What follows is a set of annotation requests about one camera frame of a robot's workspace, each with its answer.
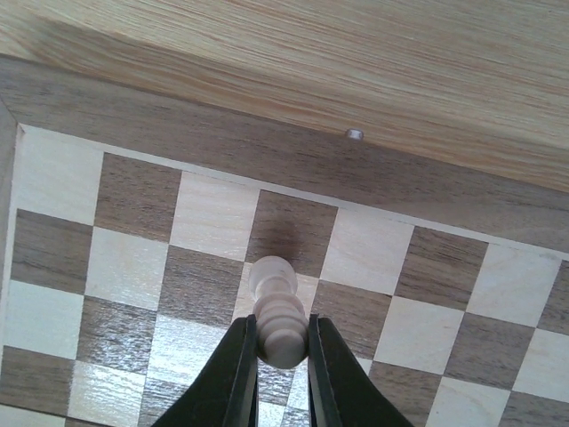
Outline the white chess king piece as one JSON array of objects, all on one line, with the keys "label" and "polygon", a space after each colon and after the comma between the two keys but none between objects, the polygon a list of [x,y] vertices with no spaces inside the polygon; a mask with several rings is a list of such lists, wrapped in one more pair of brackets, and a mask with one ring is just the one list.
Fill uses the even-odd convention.
[{"label": "white chess king piece", "polygon": [[307,357],[309,321],[297,296],[292,265],[281,257],[265,256],[252,265],[248,283],[255,300],[259,358],[278,369],[297,367]]}]

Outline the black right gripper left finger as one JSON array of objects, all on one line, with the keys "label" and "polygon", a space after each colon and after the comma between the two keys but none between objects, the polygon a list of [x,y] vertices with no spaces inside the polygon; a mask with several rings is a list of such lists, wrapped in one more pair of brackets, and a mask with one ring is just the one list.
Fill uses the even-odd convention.
[{"label": "black right gripper left finger", "polygon": [[237,318],[162,427],[255,426],[259,420],[256,317]]}]

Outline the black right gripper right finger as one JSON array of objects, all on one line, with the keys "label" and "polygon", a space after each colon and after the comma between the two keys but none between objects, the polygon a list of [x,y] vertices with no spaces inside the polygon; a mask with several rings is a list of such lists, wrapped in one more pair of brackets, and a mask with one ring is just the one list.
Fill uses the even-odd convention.
[{"label": "black right gripper right finger", "polygon": [[333,322],[309,318],[310,424],[338,426],[410,426],[409,420],[369,379]]}]

